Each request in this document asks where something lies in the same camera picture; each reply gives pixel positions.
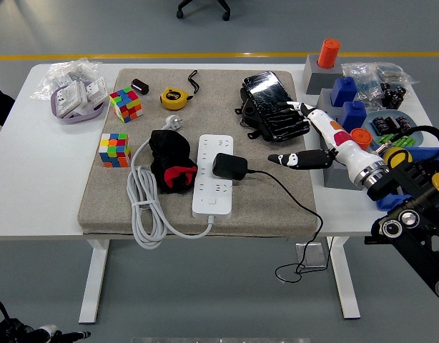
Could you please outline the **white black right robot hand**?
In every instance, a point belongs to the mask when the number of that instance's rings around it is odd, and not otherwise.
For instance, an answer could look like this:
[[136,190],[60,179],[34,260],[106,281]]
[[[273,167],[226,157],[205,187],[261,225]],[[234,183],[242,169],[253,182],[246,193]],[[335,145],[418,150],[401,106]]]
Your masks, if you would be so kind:
[[291,169],[326,169],[335,160],[347,167],[350,181],[357,187],[369,188],[388,173],[383,158],[365,151],[330,115],[302,102],[281,104],[284,112],[298,111],[320,133],[326,150],[307,150],[291,154],[271,154],[268,160]]

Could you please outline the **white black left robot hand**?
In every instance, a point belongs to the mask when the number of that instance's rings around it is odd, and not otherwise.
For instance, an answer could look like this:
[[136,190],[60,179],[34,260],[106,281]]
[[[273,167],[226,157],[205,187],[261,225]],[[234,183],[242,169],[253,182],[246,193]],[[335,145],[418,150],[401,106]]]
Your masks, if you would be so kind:
[[77,342],[88,339],[91,332],[67,332],[63,333],[56,325],[44,325],[37,329],[42,334],[42,342]]

